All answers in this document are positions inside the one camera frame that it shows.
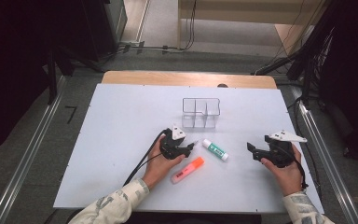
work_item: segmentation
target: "forearm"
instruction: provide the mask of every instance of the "forearm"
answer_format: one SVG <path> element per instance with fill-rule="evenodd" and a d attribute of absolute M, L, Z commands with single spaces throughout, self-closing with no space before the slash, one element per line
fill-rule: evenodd
<path fill-rule="evenodd" d="M 148 193 L 149 188 L 142 179 L 133 180 L 87 206 L 69 223 L 123 223 Z"/>
<path fill-rule="evenodd" d="M 294 224 L 333 223 L 328 217 L 318 212 L 307 194 L 302 191 L 284 197 L 283 203 Z"/>

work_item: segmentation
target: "transparent organizer box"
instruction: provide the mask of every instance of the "transparent organizer box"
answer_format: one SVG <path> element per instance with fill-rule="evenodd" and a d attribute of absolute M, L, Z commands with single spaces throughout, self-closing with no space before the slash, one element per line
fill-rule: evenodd
<path fill-rule="evenodd" d="M 182 126 L 184 128 L 215 128 L 220 116 L 217 98 L 184 98 Z"/>

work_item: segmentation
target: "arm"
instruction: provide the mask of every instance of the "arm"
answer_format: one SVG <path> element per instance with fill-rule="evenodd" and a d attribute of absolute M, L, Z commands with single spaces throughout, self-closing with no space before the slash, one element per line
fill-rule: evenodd
<path fill-rule="evenodd" d="M 159 142 L 150 151 L 146 171 L 142 179 L 132 180 L 122 189 L 117 190 L 90 204 L 77 214 L 69 223 L 123 223 L 127 221 L 132 210 L 147 196 L 149 191 L 161 181 L 167 173 L 180 163 L 185 155 L 174 160 L 167 160 L 160 155 Z"/>
<path fill-rule="evenodd" d="M 296 160 L 301 162 L 301 154 L 293 145 Z M 295 162 L 284 168 L 278 168 L 263 158 L 261 162 L 274 174 L 283 194 L 283 203 L 294 224 L 330 224 L 327 217 L 321 215 L 301 188 L 301 173 Z"/>

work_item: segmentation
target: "desk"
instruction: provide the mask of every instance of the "desk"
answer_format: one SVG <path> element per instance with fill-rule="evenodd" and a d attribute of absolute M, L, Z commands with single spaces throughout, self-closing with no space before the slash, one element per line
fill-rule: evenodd
<path fill-rule="evenodd" d="M 273 23 L 289 55 L 296 50 L 303 34 L 319 20 L 325 1 L 197 0 L 195 19 Z M 181 19 L 191 18 L 193 5 L 194 0 L 178 0 L 177 48 L 181 48 Z"/>
<path fill-rule="evenodd" d="M 214 88 L 220 83 L 252 89 Z M 190 157 L 173 168 L 153 189 L 157 193 L 151 193 L 137 210 L 285 213 L 272 174 L 254 161 L 246 149 L 247 141 L 266 148 L 264 134 L 281 129 L 294 131 L 273 79 L 167 72 L 105 74 L 103 84 L 97 87 L 92 97 L 54 207 L 84 207 L 120 188 L 156 135 L 173 123 L 180 126 L 182 99 L 189 96 L 218 96 L 221 115 L 215 129 L 185 129 L 184 145 L 209 138 L 230 157 L 221 161 L 201 144 L 196 144 Z M 169 176 L 198 156 L 205 159 L 205 164 L 173 185 Z M 323 211 L 316 188 L 310 181 L 308 165 L 304 159 L 302 163 L 310 184 L 308 194 L 318 210 Z M 143 167 L 136 176 L 141 177 L 144 171 Z"/>

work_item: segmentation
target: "orange marker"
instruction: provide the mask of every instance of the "orange marker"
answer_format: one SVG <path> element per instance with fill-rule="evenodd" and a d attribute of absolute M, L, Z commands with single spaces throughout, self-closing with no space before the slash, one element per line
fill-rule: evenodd
<path fill-rule="evenodd" d="M 183 178 L 185 178 L 187 175 L 189 175 L 193 171 L 197 170 L 197 168 L 199 168 L 203 163 L 204 163 L 204 160 L 201 157 L 198 157 L 195 160 L 193 160 L 183 170 L 181 170 L 180 172 L 178 172 L 177 174 L 172 176 L 171 180 L 172 180 L 173 184 L 176 184 L 177 182 L 179 182 Z"/>

